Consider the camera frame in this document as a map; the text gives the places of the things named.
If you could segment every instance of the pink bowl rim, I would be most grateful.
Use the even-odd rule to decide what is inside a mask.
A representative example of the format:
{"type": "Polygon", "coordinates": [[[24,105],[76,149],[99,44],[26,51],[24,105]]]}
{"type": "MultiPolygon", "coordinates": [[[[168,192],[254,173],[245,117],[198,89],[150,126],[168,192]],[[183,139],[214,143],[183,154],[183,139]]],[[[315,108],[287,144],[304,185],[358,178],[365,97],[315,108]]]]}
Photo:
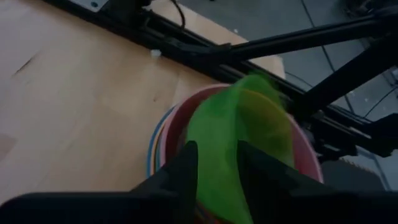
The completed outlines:
{"type": "Polygon", "coordinates": [[[172,113],[169,115],[169,117],[167,118],[166,124],[163,128],[163,135],[160,139],[160,165],[164,165],[166,163],[166,145],[167,145],[167,136],[169,135],[169,130],[170,130],[170,126],[172,124],[172,121],[174,120],[175,115],[177,114],[177,112],[180,110],[180,108],[182,107],[182,105],[184,105],[192,96],[202,92],[202,91],[206,91],[206,90],[210,90],[213,88],[220,88],[220,87],[229,87],[229,84],[225,84],[225,83],[220,83],[220,84],[212,84],[212,85],[208,85],[205,86],[203,88],[198,89],[197,91],[195,91],[193,94],[191,94],[190,96],[186,97],[184,100],[182,100],[179,104],[177,104],[174,108],[174,110],[172,111],[172,113]]]}
{"type": "Polygon", "coordinates": [[[317,181],[319,181],[320,183],[324,183],[323,182],[323,175],[321,173],[321,166],[319,164],[317,155],[315,154],[315,151],[313,150],[313,147],[311,146],[310,142],[308,141],[307,137],[305,136],[304,132],[301,130],[300,126],[297,124],[297,122],[294,120],[294,118],[292,116],[288,116],[290,123],[292,125],[292,128],[294,128],[297,133],[300,135],[300,138],[303,140],[305,146],[307,148],[310,149],[310,154],[311,154],[311,161],[315,161],[315,168],[316,168],[316,178],[317,181]]]}

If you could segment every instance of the gray floor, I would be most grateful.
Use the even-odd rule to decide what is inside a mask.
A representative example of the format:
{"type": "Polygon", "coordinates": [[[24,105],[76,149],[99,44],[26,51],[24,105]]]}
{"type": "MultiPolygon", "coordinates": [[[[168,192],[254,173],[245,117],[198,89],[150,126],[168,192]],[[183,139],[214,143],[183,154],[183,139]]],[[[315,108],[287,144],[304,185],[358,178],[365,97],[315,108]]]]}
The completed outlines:
{"type": "MultiPolygon", "coordinates": [[[[342,10],[341,0],[180,0],[197,13],[234,31],[247,40],[255,40],[296,30],[308,29],[335,22],[349,20],[342,10]]],[[[289,75],[294,74],[311,86],[320,83],[333,71],[339,69],[365,49],[360,40],[315,47],[307,50],[282,54],[288,81],[304,90],[311,87],[289,75]]],[[[390,73],[379,75],[351,93],[347,99],[354,113],[364,116],[375,103],[392,89],[394,81],[388,81],[390,73]]],[[[335,104],[349,109],[347,101],[341,98],[335,104]]],[[[383,100],[368,118],[377,120],[391,113],[398,113],[396,93],[383,100]]],[[[347,157],[385,177],[391,189],[398,190],[398,154],[383,159],[359,156],[347,157]]]]}

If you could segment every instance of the black metal frame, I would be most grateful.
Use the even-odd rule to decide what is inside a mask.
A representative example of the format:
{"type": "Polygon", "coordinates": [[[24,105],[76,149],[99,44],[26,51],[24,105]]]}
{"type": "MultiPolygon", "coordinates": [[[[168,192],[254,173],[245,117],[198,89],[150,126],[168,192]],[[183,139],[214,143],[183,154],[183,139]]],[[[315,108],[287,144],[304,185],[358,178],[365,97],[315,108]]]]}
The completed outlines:
{"type": "Polygon", "coordinates": [[[367,119],[330,105],[347,92],[379,75],[396,63],[398,10],[390,8],[351,22],[301,30],[290,34],[255,40],[238,45],[216,45],[199,35],[182,30],[177,24],[141,8],[140,1],[110,0],[98,13],[83,9],[68,0],[43,0],[88,22],[121,35],[182,63],[218,81],[234,83],[257,70],[269,74],[286,101],[287,111],[312,136],[319,159],[335,160],[357,155],[361,146],[387,157],[398,148],[398,134],[391,133],[398,114],[382,122],[367,119]],[[382,40],[352,59],[320,84],[304,92],[257,65],[250,58],[307,49],[367,36],[382,40]]]}

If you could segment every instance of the stack of bowls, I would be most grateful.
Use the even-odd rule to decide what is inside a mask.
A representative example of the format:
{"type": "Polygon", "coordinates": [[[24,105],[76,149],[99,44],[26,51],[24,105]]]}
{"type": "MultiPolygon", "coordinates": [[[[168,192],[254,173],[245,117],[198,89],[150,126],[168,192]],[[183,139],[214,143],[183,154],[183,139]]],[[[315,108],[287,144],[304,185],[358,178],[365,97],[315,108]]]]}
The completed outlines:
{"type": "MultiPolygon", "coordinates": [[[[148,177],[171,160],[182,148],[185,142],[186,127],[201,102],[227,87],[229,87],[228,84],[217,84],[198,90],[164,114],[150,140],[147,158],[148,177]]],[[[301,174],[323,183],[320,165],[311,144],[294,119],[289,116],[289,120],[292,125],[295,168],[301,174]]],[[[197,215],[205,222],[216,222],[213,216],[199,203],[197,215]]]]}

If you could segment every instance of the table surface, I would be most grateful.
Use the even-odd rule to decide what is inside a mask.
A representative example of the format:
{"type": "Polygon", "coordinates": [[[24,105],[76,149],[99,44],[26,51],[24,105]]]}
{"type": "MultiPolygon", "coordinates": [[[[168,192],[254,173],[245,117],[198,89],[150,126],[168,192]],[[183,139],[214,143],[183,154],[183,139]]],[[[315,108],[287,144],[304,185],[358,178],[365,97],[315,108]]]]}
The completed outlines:
{"type": "MultiPolygon", "coordinates": [[[[154,10],[172,21],[168,1],[154,10]]],[[[245,40],[183,7],[187,29],[245,40]]],[[[162,115],[214,80],[41,1],[0,1],[0,203],[27,192],[130,190],[162,115]]],[[[279,57],[254,60],[284,77],[279,57]]]]}

